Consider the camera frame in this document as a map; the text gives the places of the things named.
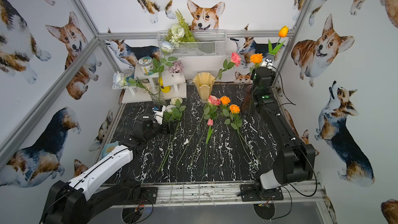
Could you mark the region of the orange tulip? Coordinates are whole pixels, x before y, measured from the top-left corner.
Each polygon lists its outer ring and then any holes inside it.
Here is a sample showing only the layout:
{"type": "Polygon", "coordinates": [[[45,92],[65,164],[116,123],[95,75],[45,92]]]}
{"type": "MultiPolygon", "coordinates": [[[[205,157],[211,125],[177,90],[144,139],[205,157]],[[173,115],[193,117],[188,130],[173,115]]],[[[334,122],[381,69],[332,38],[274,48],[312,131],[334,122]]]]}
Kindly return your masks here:
{"type": "Polygon", "coordinates": [[[284,26],[279,30],[279,33],[278,33],[279,39],[278,39],[278,42],[276,45],[273,45],[270,40],[268,41],[268,53],[269,54],[276,55],[279,52],[279,50],[284,45],[284,41],[281,42],[281,39],[286,38],[288,35],[288,32],[289,32],[289,28],[284,26]]]}

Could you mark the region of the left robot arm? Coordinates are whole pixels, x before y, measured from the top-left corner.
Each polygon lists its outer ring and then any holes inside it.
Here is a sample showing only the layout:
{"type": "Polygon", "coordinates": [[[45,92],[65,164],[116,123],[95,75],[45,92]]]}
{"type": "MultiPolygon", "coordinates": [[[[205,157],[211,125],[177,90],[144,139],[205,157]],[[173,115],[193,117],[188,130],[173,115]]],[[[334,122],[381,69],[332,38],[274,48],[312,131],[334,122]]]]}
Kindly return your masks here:
{"type": "Polygon", "coordinates": [[[117,171],[133,161],[147,143],[162,133],[170,134],[179,122],[168,116],[141,114],[132,135],[118,143],[107,156],[79,176],[64,182],[59,180],[49,190],[41,224],[87,224],[99,213],[117,203],[142,204],[146,196],[141,183],[128,178],[105,190],[99,188],[117,171]]]}

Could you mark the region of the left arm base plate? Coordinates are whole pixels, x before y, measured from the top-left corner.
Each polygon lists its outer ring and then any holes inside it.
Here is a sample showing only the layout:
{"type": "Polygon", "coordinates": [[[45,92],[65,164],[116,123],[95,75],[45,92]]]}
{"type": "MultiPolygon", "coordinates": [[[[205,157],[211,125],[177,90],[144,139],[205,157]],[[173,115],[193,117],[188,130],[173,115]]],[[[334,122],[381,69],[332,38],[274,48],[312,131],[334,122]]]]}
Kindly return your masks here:
{"type": "Polygon", "coordinates": [[[138,195],[138,200],[145,200],[146,203],[155,205],[157,201],[158,191],[158,187],[141,187],[140,193],[138,195]]]}

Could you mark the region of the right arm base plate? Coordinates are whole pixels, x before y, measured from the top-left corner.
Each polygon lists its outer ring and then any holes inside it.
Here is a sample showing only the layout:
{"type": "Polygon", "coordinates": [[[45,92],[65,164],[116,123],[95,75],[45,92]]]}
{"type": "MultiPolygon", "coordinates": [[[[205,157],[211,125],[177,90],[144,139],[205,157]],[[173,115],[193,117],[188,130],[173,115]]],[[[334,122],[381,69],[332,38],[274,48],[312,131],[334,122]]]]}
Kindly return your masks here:
{"type": "Polygon", "coordinates": [[[284,199],[281,188],[263,189],[258,184],[241,184],[237,194],[243,202],[250,201],[280,201],[284,199]]]}

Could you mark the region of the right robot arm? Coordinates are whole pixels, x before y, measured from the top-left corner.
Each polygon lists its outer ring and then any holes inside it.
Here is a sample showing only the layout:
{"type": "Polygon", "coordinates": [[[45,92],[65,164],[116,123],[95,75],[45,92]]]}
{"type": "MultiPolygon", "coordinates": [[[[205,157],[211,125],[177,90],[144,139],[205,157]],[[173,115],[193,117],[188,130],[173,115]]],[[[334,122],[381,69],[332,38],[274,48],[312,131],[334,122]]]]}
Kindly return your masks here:
{"type": "Polygon", "coordinates": [[[314,176],[316,151],[311,144],[301,141],[282,114],[282,106],[276,100],[272,84],[275,72],[260,66],[251,76],[252,88],[248,93],[250,115],[258,113],[274,135],[277,156],[270,171],[257,180],[262,191],[272,190],[288,184],[311,180],[314,176]]]}

